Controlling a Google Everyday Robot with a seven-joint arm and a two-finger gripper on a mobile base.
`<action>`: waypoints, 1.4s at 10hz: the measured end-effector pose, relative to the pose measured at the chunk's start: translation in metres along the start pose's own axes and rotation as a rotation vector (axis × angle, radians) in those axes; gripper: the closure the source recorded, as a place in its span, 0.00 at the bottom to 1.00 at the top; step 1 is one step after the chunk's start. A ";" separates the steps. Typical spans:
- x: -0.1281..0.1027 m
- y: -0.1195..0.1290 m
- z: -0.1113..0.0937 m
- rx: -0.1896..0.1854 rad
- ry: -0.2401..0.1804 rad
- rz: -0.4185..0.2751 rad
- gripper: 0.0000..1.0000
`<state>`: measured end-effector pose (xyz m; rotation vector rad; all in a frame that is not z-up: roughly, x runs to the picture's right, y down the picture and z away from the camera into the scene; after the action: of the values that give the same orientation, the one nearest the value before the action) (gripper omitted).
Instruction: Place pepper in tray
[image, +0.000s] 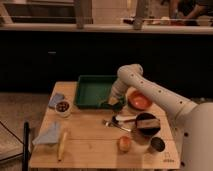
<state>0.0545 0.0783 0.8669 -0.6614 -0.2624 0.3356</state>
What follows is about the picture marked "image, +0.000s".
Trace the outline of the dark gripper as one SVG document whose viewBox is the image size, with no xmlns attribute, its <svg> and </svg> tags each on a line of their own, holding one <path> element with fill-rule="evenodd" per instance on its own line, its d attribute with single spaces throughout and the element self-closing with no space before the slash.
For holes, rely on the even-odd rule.
<svg viewBox="0 0 213 171">
<path fill-rule="evenodd" d="M 113 110 L 113 111 L 120 111 L 124 106 L 124 99 L 123 98 L 110 97 L 107 100 L 103 100 L 100 103 L 100 106 L 104 109 L 110 109 L 110 110 Z"/>
</svg>

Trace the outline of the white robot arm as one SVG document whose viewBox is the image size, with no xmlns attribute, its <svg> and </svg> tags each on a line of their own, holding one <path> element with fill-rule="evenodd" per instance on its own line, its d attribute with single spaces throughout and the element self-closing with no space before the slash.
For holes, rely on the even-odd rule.
<svg viewBox="0 0 213 171">
<path fill-rule="evenodd" d="M 143 77 L 140 64 L 117 70 L 106 102 L 116 104 L 133 87 L 183 126 L 181 171 L 213 171 L 213 102 L 196 103 Z"/>
</svg>

